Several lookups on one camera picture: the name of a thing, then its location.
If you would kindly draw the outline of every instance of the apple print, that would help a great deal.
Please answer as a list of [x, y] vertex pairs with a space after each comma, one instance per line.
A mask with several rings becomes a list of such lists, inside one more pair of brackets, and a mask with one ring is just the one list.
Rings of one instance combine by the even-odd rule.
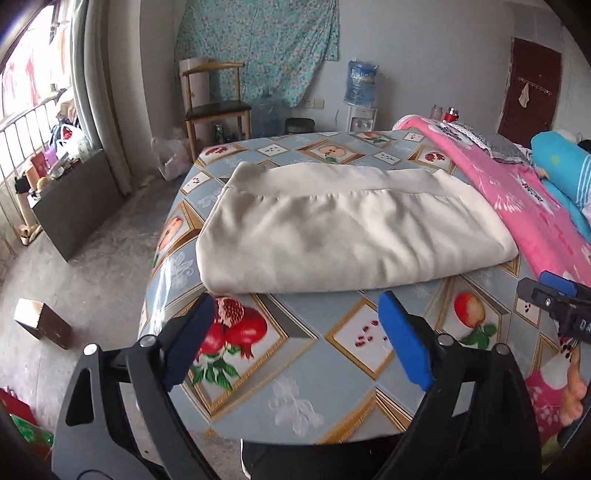
[[457, 318], [468, 328], [475, 328], [484, 321], [485, 311], [479, 298], [470, 292], [457, 295], [453, 301]]
[[496, 333], [496, 325], [484, 325], [486, 312], [481, 300], [471, 292], [459, 293], [453, 301], [453, 309], [457, 318], [472, 331], [460, 339], [464, 345], [476, 345], [486, 350], [491, 343], [491, 337]]

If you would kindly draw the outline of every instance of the door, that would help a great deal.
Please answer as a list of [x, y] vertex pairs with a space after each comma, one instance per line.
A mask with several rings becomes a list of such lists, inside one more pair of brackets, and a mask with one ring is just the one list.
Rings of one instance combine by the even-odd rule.
[[[550, 130], [562, 78], [562, 55], [520, 38], [513, 40], [511, 80], [499, 133], [514, 143], [531, 148], [531, 139]], [[526, 107], [519, 102], [529, 85]]]

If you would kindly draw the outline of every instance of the water bottle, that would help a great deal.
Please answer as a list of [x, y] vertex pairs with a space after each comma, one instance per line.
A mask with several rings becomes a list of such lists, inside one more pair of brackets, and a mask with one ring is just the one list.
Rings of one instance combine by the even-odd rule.
[[375, 103], [375, 79], [378, 66], [366, 61], [349, 62], [344, 102], [348, 105], [371, 108]]

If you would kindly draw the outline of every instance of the black bin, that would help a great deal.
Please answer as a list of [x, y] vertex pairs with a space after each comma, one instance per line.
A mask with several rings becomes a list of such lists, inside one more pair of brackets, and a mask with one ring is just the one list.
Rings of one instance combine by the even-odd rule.
[[312, 133], [314, 133], [314, 121], [311, 118], [288, 118], [285, 120], [285, 135]]

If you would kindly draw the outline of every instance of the plastic bag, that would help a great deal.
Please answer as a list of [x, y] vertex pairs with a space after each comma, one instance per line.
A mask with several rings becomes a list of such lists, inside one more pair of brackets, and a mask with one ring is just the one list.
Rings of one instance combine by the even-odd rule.
[[171, 140], [152, 139], [152, 152], [158, 160], [158, 169], [165, 180], [174, 180], [185, 175], [193, 166], [189, 153], [189, 139], [183, 137], [183, 130], [175, 128]]

